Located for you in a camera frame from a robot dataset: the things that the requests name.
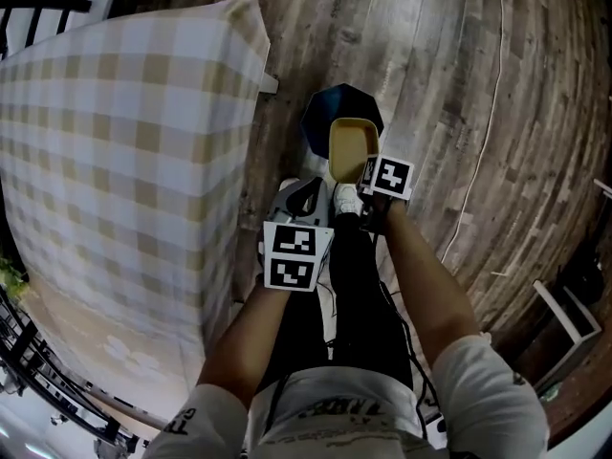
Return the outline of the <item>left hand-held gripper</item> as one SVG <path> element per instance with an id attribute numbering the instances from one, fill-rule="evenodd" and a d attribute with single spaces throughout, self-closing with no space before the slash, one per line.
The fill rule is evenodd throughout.
<path id="1" fill-rule="evenodd" d="M 277 192 L 274 208 L 263 223 L 262 255 L 267 288 L 315 289 L 334 237 L 325 209 L 327 194 L 322 177 L 300 180 L 300 189 L 286 199 Z"/>

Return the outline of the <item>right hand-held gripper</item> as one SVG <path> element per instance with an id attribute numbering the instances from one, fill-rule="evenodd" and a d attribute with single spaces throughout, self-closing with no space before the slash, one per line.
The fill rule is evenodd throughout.
<path id="1" fill-rule="evenodd" d="M 363 201 L 361 215 L 364 230 L 378 230 L 383 213 L 375 207 L 374 196 L 384 198 L 384 207 L 393 199 L 408 202 L 412 195 L 411 180 L 414 165 L 383 154 L 367 157 L 357 192 Z"/>

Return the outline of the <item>yellow rectangular dish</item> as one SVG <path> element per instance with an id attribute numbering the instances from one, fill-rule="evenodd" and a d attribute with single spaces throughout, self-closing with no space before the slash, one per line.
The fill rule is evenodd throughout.
<path id="1" fill-rule="evenodd" d="M 376 124 L 362 118 L 337 118 L 329 132 L 329 171 L 340 184 L 357 184 L 371 155 L 379 153 Z"/>

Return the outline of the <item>dark blue bin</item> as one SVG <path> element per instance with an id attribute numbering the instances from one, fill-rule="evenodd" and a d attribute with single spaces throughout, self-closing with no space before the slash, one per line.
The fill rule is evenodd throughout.
<path id="1" fill-rule="evenodd" d="M 314 93 L 300 121 L 300 130 L 315 155 L 329 159 L 331 124 L 338 118 L 370 120 L 378 137 L 383 132 L 383 119 L 375 98 L 348 83 Z"/>

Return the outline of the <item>person's right forearm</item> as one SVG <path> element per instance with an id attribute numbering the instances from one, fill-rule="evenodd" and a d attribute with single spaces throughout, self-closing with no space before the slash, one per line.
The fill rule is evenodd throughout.
<path id="1" fill-rule="evenodd" d="M 479 333 L 467 294 L 437 258 L 404 202 L 393 200 L 382 231 L 407 314 L 428 364 L 458 339 Z"/>

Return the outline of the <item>person's left forearm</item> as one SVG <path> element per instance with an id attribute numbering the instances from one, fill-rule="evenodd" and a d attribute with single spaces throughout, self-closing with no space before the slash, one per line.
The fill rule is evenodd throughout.
<path id="1" fill-rule="evenodd" d="M 256 284 L 206 357 L 198 384 L 220 387 L 250 407 L 269 364 L 290 293 Z"/>

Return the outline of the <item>person's right white shoe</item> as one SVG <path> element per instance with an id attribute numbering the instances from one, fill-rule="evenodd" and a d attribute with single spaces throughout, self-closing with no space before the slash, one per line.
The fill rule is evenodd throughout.
<path id="1" fill-rule="evenodd" d="M 356 214 L 361 216 L 363 202 L 355 185 L 337 184 L 333 193 L 335 216 L 342 214 Z"/>

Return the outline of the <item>person's black trousers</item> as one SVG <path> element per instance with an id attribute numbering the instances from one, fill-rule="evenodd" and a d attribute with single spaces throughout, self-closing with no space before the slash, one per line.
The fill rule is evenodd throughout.
<path id="1" fill-rule="evenodd" d="M 355 213 L 338 215 L 334 230 L 329 259 L 337 306 L 333 356 L 323 336 L 318 294 L 292 293 L 258 391 L 291 372 L 327 365 L 378 372 L 413 387 L 404 327 L 383 295 L 370 235 L 360 229 Z"/>

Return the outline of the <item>checked tablecloth table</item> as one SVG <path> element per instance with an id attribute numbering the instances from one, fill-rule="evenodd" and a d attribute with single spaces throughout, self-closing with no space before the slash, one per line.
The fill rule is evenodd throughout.
<path id="1" fill-rule="evenodd" d="M 29 287 L 37 275 L 203 363 L 228 319 L 269 49 L 258 0 L 225 0 L 106 20 L 0 62 L 0 181 Z"/>

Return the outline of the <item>person's white printed t-shirt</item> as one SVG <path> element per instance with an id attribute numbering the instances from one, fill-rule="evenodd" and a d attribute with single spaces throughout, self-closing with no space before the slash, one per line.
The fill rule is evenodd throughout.
<path id="1" fill-rule="evenodd" d="M 251 405 L 198 385 L 142 459 L 542 459 L 549 428 L 532 387 L 482 337 L 437 358 L 432 382 L 447 444 L 423 436 L 415 393 L 377 372 L 325 366 L 294 373 Z"/>

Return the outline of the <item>white metal stand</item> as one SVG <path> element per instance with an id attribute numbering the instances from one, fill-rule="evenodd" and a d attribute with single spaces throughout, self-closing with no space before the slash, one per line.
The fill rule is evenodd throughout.
<path id="1" fill-rule="evenodd" d="M 569 346 L 552 368 L 534 385 L 536 393 L 543 397 L 582 363 L 600 338 L 602 327 L 567 286 L 563 285 L 555 295 L 540 280 L 536 280 L 533 287 L 552 311 L 564 337 L 569 340 Z"/>

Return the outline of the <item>tan table runner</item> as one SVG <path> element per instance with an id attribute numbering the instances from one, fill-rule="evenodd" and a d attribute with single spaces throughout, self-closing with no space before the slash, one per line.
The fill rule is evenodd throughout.
<path id="1" fill-rule="evenodd" d="M 71 370 L 152 414 L 171 414 L 186 399 L 203 352 L 174 335 L 139 329 L 70 299 L 32 275 L 23 302 L 52 349 Z"/>

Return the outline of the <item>yellow flower bunch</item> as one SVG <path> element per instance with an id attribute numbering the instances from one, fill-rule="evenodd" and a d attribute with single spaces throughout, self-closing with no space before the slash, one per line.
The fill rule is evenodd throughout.
<path id="1" fill-rule="evenodd" d="M 19 272 L 8 258 L 0 255 L 0 286 L 12 300 L 19 300 L 29 284 L 26 274 Z"/>

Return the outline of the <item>black metal railing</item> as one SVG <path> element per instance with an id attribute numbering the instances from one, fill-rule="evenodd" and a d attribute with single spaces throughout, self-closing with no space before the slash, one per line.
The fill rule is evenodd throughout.
<path id="1" fill-rule="evenodd" d="M 35 41 L 105 19 L 114 0 L 0 0 L 0 62 Z M 0 184 L 0 255 L 27 271 L 13 240 Z M 19 300 L 0 286 L 0 391 L 30 390 L 56 424 L 69 423 L 103 443 L 105 457 L 137 456 L 159 419 L 87 382 L 65 367 Z"/>

